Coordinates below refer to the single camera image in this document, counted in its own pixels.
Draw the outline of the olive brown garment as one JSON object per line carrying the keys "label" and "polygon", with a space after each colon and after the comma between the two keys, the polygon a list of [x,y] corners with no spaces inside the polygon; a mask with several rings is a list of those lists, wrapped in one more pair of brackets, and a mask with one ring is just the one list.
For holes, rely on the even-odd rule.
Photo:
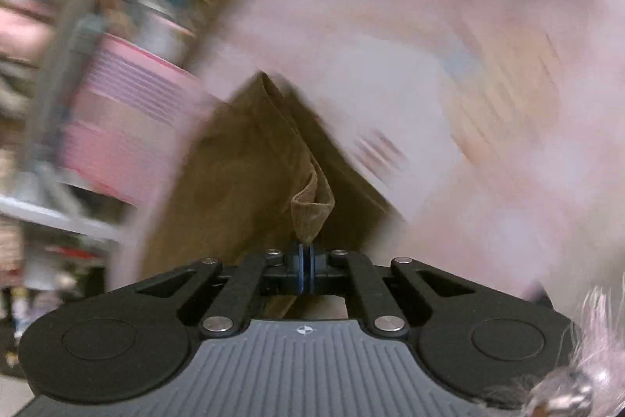
{"label": "olive brown garment", "polygon": [[287,81],[259,72],[192,143],[144,245],[141,278],[294,245],[360,251],[398,212]]}

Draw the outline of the pink learning tablet toy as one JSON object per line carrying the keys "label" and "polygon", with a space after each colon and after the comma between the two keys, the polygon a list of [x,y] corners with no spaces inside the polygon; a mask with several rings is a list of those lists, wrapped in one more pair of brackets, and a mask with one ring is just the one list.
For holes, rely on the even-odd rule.
{"label": "pink learning tablet toy", "polygon": [[182,141],[214,102],[189,72],[106,35],[74,96],[61,165],[99,193],[140,206],[164,183]]}

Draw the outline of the pink checkered table mat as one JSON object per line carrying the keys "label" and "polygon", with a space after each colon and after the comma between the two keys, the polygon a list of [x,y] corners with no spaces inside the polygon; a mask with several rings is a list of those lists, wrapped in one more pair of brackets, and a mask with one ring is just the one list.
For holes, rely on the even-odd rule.
{"label": "pink checkered table mat", "polygon": [[189,63],[292,86],[397,211],[366,248],[576,317],[622,297],[624,0],[230,0]]}

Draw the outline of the white furry sleeve cuff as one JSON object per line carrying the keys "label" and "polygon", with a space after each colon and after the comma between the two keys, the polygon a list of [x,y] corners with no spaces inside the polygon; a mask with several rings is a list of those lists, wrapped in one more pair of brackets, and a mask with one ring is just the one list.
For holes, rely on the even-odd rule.
{"label": "white furry sleeve cuff", "polygon": [[612,305],[612,291],[595,286],[568,328],[572,351],[566,364],[542,377],[523,376],[499,387],[510,410],[481,402],[485,416],[598,416],[624,414],[624,302]]}

